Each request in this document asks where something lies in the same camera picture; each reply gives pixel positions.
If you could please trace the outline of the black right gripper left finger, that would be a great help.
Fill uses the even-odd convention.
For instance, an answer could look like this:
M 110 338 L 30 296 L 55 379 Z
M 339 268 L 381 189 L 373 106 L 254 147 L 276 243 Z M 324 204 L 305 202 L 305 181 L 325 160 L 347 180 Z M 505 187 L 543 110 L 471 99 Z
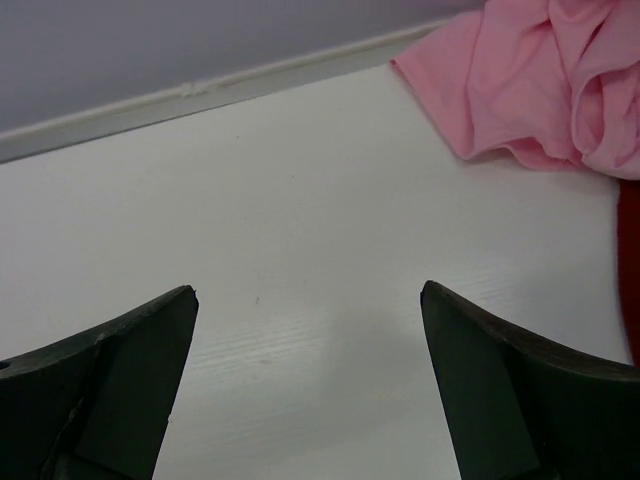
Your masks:
M 152 478 L 198 308 L 180 286 L 2 361 L 2 478 Z

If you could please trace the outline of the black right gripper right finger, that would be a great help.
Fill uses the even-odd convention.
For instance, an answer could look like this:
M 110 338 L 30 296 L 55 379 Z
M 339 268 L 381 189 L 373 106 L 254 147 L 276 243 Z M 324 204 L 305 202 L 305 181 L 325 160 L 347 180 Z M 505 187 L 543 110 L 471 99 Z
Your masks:
M 464 479 L 636 479 L 639 371 L 429 281 L 426 341 Z

